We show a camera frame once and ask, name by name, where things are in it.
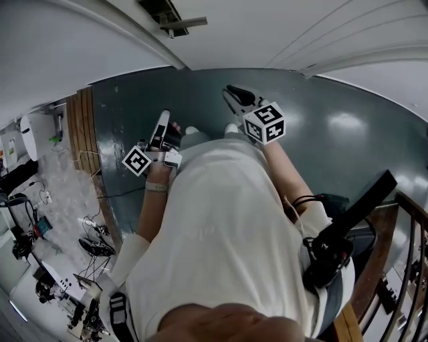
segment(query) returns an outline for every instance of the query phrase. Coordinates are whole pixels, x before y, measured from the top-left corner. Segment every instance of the white shoe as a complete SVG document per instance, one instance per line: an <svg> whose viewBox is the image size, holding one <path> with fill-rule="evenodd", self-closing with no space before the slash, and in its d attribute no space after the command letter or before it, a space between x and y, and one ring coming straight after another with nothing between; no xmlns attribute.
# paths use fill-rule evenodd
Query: white shoe
<svg viewBox="0 0 428 342"><path fill-rule="evenodd" d="M225 135L227 133L239 133L238 126L235 124L228 124L225 128Z"/></svg>
<svg viewBox="0 0 428 342"><path fill-rule="evenodd" d="M186 128L186 135L187 136L189 134L193 134L193 133L197 133L197 132L199 132L199 130L196 127L189 126L188 128Z"/></svg>

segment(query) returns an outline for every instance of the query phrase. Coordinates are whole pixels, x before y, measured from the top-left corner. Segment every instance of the gray floor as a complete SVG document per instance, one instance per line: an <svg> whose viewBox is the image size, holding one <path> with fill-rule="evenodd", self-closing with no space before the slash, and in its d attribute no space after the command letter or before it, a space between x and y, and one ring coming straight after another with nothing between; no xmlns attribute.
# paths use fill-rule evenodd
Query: gray floor
<svg viewBox="0 0 428 342"><path fill-rule="evenodd" d="M183 127L196 126L220 138L226 124L235 121L221 95L230 83L257 88L281 106L287 123L281 144L313 192L354 198L377 172L389 169L399 187L425 208L426 122L348 85L269 69L156 69L94 84L96 136L107 193L144 185L144 178L137 178L121 161L139 139L150 136L164 108ZM142 198L143 191L110 198L123 233L135 227ZM403 214L397 226L393 259L408 235Z"/></svg>

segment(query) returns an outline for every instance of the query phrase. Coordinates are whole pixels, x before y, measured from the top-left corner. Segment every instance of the hand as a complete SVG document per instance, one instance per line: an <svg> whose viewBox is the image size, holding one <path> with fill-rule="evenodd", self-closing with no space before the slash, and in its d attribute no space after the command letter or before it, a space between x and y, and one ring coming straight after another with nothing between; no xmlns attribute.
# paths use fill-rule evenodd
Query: hand
<svg viewBox="0 0 428 342"><path fill-rule="evenodd" d="M176 122L173 123L173 127L180 132L181 127ZM151 148L150 151L158 151L157 148ZM147 181L153 183L168 184L169 175L173 168L165 166L163 163L152 163L148 167Z"/></svg>

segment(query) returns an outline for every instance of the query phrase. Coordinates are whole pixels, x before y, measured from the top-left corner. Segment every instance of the white t-shirt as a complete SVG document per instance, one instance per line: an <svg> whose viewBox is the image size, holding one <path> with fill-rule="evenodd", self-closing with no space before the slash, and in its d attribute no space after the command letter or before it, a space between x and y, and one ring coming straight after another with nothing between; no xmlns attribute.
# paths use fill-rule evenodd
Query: white t-shirt
<svg viewBox="0 0 428 342"><path fill-rule="evenodd" d="M302 282L302 235L284 214L262 153L239 140L182 152L158 236L130 235L112 279L126 281L140 341L172 309L241 303L296 320L314 334L318 299ZM329 224L321 203L302 215L306 234Z"/></svg>

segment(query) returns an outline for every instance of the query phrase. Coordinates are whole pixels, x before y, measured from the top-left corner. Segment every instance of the white bracelet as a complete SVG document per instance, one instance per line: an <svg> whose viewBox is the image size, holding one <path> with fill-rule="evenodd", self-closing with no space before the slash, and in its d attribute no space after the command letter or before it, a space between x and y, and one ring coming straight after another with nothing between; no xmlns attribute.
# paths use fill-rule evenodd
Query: white bracelet
<svg viewBox="0 0 428 342"><path fill-rule="evenodd" d="M147 191L168 192L169 186L161 183L146 182Z"/></svg>

